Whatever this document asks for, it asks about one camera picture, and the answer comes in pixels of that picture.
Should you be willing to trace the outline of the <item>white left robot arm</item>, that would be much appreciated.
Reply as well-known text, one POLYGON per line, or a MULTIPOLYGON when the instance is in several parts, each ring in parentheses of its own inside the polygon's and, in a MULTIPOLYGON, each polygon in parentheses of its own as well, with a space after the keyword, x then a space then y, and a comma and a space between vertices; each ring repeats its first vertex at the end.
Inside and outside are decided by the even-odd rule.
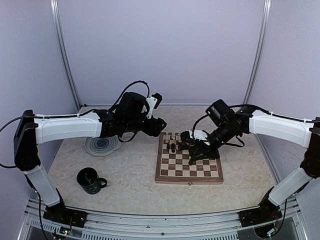
POLYGON ((73 115, 43 115, 26 110, 14 135, 14 163, 39 193, 50 214, 63 223, 70 218, 59 191, 54 187, 38 155, 38 145, 75 138, 122 137, 143 132, 158 137, 167 123, 151 111, 116 115, 107 109, 91 109, 73 115))

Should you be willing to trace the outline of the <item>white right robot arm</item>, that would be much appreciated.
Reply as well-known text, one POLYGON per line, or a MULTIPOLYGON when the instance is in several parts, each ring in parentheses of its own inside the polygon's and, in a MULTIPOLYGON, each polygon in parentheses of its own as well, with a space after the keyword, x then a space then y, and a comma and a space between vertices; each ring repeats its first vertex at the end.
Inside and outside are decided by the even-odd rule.
POLYGON ((192 165, 218 159, 219 148, 244 134, 256 135, 280 180, 264 195, 258 207, 239 213, 241 224, 264 223, 282 215, 280 205, 320 176, 320 119, 294 118, 269 112, 256 105, 238 105, 237 110, 218 100, 205 111, 215 124, 211 133, 192 128, 181 134, 193 144, 192 165))

